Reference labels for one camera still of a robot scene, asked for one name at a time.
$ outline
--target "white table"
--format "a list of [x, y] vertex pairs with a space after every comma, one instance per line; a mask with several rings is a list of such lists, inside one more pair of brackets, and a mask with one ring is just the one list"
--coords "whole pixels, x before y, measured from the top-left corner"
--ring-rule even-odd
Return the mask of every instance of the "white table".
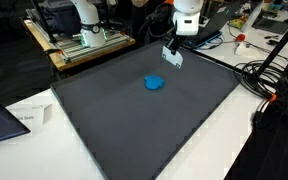
[[[248, 40], [263, 42], [263, 38]], [[245, 58], [236, 57], [229, 47], [231, 45], [205, 53], [235, 65]], [[288, 57], [288, 50], [282, 54]], [[261, 102], [262, 99], [239, 85], [184, 145], [158, 179], [223, 179], [252, 132], [252, 114]], [[41, 127], [31, 128], [31, 134], [0, 142], [0, 180], [103, 179], [51, 90], [17, 104], [52, 104], [52, 118]]]
[[[287, 11], [280, 11], [279, 16], [277, 18], [275, 18], [274, 20], [277, 21], [284, 21], [285, 19], [288, 19], [288, 12]], [[246, 36], [246, 41], [268, 49], [268, 50], [273, 50], [274, 46], [268, 45], [267, 44], [267, 39], [264, 39], [264, 36], [273, 36], [273, 35], [278, 35], [278, 34], [274, 34], [274, 33], [270, 33], [267, 31], [263, 31], [263, 30], [259, 30], [259, 29], [254, 29], [253, 27], [250, 28], [247, 32], [242, 33], [240, 30], [231, 27], [230, 28], [231, 33], [235, 36], [239, 35], [239, 34], [244, 34]], [[223, 36], [225, 38], [225, 41], [234, 41], [235, 38], [233, 36], [230, 35], [229, 33], [229, 26], [225, 25], [222, 29], [221, 29]], [[257, 51], [260, 55], [261, 55], [261, 59], [258, 58], [254, 58], [254, 57], [245, 57], [245, 56], [240, 56], [240, 55], [235, 55], [235, 51], [236, 51], [237, 45], [235, 43], [224, 43], [212, 50], [199, 50], [199, 52], [210, 56], [212, 58], [215, 58], [217, 60], [220, 60], [226, 64], [229, 64], [231, 66], [236, 66], [239, 63], [249, 63], [250, 61], [253, 60], [265, 60], [268, 56], [268, 53], [265, 53], [263, 51], [257, 50], [255, 48], [255, 51]], [[279, 53], [279, 55], [284, 56], [286, 58], [288, 58], [288, 43], [285, 45], [285, 47], [283, 48], [283, 50]], [[276, 57], [274, 59], [275, 63], [278, 63], [284, 67], [286, 67], [287, 65], [287, 61], [281, 57]]]

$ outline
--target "blue plush toy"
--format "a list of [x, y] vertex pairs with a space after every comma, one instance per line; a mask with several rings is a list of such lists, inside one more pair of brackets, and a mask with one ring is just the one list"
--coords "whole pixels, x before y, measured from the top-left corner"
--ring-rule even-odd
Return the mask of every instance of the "blue plush toy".
[[145, 86], [147, 89], [155, 90], [163, 87], [165, 81], [159, 76], [150, 75], [145, 77]]

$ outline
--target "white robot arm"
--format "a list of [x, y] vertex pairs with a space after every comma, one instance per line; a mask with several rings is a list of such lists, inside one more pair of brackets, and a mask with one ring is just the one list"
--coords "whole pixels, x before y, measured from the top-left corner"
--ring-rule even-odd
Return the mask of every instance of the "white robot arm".
[[91, 0], [71, 0], [81, 18], [81, 36], [83, 46], [98, 47], [105, 43], [104, 29], [100, 26], [100, 20], [96, 7]]
[[181, 68], [183, 57], [177, 51], [187, 36], [198, 33], [200, 11], [204, 0], [174, 0], [175, 12], [172, 17], [175, 32], [163, 47], [162, 57]]

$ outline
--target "wooden table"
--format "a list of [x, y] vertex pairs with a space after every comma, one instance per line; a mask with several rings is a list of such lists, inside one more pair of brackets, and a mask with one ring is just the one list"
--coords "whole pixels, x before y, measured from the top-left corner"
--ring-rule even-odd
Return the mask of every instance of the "wooden table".
[[[40, 44], [40, 46], [43, 48], [44, 51], [48, 50], [48, 49], [52, 49], [51, 44], [42, 35], [42, 33], [32, 24], [31, 20], [24, 20], [23, 24], [26, 27], [27, 31], [29, 31], [32, 34], [32, 36], [36, 39], [36, 41]], [[126, 48], [128, 46], [133, 45], [133, 44], [135, 44], [135, 40], [133, 38], [130, 38], [129, 41], [127, 41], [123, 44], [113, 46], [109, 49], [94, 53], [94, 54], [87, 56], [87, 57], [84, 57], [78, 61], [72, 61], [69, 63], [65, 63], [63, 61], [63, 59], [56, 53], [50, 54], [49, 59], [50, 59], [52, 65], [54, 65], [54, 67], [56, 68], [55, 70], [61, 72], [61, 71], [64, 71], [66, 69], [80, 65], [82, 63], [94, 60], [94, 59], [99, 58], [101, 56], [104, 56], [106, 54], [109, 54], [109, 53], [118, 51], [120, 49]]]

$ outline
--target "black work surface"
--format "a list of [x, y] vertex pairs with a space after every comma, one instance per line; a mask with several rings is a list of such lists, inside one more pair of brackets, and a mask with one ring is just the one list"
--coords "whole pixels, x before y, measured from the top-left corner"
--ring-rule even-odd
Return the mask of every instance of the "black work surface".
[[[232, 71], [180, 50], [182, 68], [156, 42], [52, 85], [104, 177], [154, 179], [237, 86]], [[164, 78], [146, 89], [147, 75]]]

